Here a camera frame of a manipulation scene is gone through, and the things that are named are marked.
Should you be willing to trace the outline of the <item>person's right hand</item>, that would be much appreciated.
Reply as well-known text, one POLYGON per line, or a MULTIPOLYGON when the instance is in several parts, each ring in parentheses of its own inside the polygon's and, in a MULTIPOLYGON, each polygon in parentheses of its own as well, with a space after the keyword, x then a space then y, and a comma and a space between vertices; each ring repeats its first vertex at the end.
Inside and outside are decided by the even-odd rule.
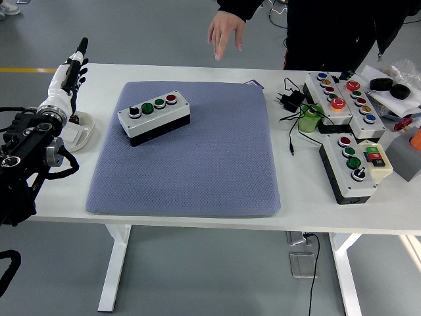
POLYGON ((228 40, 234 34, 234 43, 239 51, 243 50, 245 22, 238 16, 225 11, 218 11, 213 18, 207 35, 207 41, 213 45, 214 58, 220 61, 225 55, 228 40))

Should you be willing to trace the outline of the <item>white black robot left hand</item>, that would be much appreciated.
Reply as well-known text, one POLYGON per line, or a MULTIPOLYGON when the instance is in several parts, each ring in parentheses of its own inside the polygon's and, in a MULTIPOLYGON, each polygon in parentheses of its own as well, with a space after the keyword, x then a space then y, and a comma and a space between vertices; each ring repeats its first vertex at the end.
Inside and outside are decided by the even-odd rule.
POLYGON ((77 93, 87 72, 87 46, 88 39, 82 38, 76 52, 56 69, 47 90, 47 99, 37 108, 37 114, 55 117, 65 126, 75 113, 77 93))

